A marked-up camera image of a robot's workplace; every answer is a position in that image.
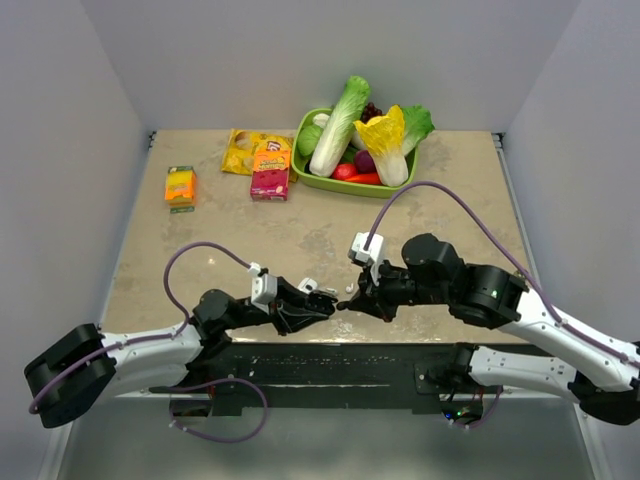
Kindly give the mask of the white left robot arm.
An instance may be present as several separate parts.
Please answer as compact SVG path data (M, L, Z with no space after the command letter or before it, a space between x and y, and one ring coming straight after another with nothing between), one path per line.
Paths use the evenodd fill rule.
M196 392L207 380L202 362L230 344L228 331L270 324L286 336L333 312L332 299L322 293L264 274L253 278L245 298L205 292L182 322L164 329L112 334L82 324L25 367L29 412L56 428L124 393L156 387Z

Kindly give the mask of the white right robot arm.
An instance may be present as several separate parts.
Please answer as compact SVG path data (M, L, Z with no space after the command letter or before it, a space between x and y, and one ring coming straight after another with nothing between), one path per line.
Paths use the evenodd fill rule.
M521 277L491 265L467 264L454 247L432 234L405 242L403 266L390 264L375 236L371 252L359 233L349 251L361 267L354 295L340 301L310 291L300 313L277 305L286 333L350 310L385 322L401 306L444 305L475 327L500 330L542 350L541 355L502 352L457 343L445 363L418 371L423 383L450 396L487 387L524 388L564 398L587 415L613 425L639 418L639 345L596 332L544 301Z

